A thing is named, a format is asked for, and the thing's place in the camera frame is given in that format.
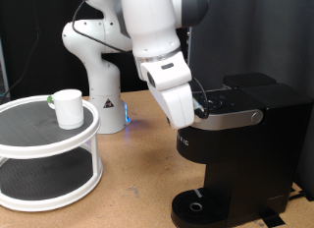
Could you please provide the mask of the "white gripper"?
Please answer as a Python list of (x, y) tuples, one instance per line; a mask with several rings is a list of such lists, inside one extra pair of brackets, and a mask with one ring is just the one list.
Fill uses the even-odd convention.
[(165, 90), (157, 90), (152, 85), (149, 85), (148, 88), (173, 128), (185, 128), (194, 122), (192, 92), (189, 84)]

